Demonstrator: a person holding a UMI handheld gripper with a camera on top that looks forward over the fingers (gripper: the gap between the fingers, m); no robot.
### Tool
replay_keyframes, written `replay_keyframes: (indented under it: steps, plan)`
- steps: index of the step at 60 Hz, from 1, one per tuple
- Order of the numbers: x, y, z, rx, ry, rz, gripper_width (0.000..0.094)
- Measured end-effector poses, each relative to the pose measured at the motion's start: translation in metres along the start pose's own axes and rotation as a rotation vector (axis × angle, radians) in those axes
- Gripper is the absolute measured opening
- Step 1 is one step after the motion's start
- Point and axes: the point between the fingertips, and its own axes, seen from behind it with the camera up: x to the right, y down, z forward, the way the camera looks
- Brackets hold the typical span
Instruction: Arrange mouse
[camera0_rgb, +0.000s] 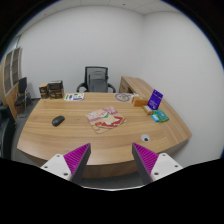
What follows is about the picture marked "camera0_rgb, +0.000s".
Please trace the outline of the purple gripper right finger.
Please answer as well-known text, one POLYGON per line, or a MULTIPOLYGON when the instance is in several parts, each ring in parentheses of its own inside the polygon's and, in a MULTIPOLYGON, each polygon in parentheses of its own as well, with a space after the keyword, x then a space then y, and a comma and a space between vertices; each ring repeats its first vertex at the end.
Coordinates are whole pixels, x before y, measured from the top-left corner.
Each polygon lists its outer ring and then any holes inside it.
POLYGON ((137 143, 132 144, 135 159, 143 183, 151 183, 182 169, 167 153, 157 154, 137 143))

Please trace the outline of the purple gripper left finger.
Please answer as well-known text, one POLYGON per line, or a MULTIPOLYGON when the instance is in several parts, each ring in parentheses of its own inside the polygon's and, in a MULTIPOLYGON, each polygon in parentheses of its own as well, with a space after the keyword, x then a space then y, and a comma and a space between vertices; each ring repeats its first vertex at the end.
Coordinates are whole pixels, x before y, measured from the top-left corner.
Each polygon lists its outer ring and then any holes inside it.
POLYGON ((41 168, 70 182, 79 182, 90 154, 91 144, 87 143, 65 155, 54 155, 41 168))

